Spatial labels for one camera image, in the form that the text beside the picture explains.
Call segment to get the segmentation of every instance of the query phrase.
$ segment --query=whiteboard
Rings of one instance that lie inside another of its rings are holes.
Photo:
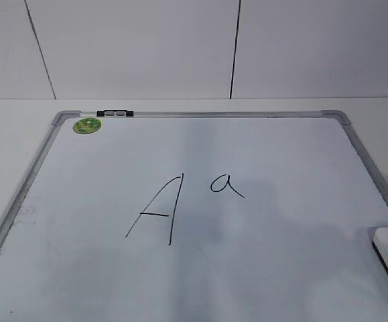
[[[388,207],[337,120],[79,119],[0,249],[0,321],[388,321]]]

